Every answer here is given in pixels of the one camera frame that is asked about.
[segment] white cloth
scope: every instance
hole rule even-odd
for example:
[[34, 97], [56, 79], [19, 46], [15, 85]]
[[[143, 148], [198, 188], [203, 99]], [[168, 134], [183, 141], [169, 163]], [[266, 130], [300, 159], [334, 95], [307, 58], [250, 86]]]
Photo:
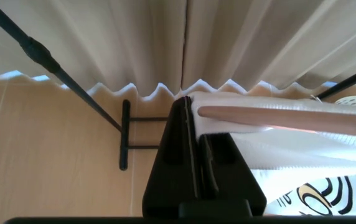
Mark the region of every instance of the white cloth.
[[354, 106], [236, 93], [195, 92], [191, 97], [197, 138], [202, 134], [231, 133], [268, 203], [312, 180], [356, 174], [356, 141], [351, 141], [351, 136], [346, 141], [336, 141], [345, 135], [270, 129], [202, 118], [197, 114], [201, 106], [356, 114]]

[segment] drying rack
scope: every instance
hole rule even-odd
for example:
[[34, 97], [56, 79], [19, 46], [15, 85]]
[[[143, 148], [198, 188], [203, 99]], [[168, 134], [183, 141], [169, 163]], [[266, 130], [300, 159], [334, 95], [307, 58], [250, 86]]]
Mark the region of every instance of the drying rack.
[[[121, 118], [121, 125], [119, 125], [92, 97], [77, 84], [74, 79], [59, 65], [59, 63], [51, 56], [49, 50], [36, 41], [34, 38], [28, 36], [19, 26], [17, 26], [1, 9], [0, 9], [0, 27], [3, 28], [11, 37], [13, 37], [23, 51], [33, 61], [42, 65], [50, 73], [53, 73], [60, 81], [66, 84], [77, 96], [91, 106], [96, 112], [104, 117], [121, 133], [120, 143], [120, 157], [119, 168], [126, 170], [128, 168], [128, 151], [130, 149], [158, 149], [159, 146], [130, 146], [129, 143], [129, 124], [130, 122], [161, 122], [167, 121], [168, 118], [162, 117], [146, 117], [136, 118], [130, 116], [130, 102], [123, 101], [123, 114]], [[356, 74], [350, 78], [336, 84], [328, 90], [318, 94], [316, 98], [323, 100], [328, 98], [352, 85], [356, 84]]]

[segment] wooden rod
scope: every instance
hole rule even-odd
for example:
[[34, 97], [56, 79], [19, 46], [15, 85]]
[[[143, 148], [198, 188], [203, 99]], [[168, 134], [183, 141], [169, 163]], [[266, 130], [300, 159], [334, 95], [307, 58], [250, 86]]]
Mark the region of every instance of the wooden rod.
[[356, 115], [238, 106], [202, 106], [201, 117], [255, 126], [294, 128], [356, 136]]

